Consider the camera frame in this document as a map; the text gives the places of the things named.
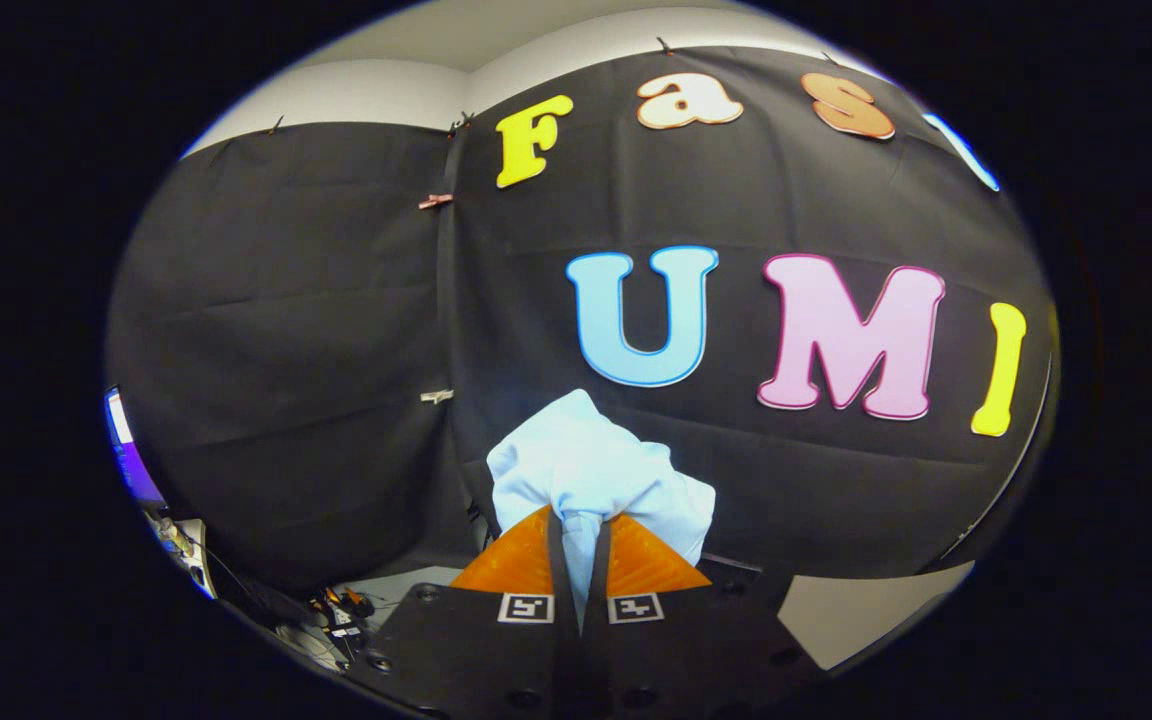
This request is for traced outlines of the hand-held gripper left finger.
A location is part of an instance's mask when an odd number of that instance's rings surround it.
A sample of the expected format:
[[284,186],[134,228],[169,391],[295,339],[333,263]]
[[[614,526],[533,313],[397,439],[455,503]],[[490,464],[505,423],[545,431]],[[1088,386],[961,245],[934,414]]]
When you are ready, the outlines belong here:
[[371,635],[361,684],[416,717],[558,719],[579,632],[552,506],[447,584],[420,582]]

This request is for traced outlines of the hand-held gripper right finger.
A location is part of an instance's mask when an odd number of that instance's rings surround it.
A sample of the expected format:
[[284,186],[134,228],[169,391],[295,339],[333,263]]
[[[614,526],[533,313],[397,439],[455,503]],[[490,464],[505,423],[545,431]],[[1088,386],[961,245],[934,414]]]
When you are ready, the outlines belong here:
[[758,579],[735,562],[690,564],[626,511],[604,523],[582,626],[599,717],[764,719],[823,683]]

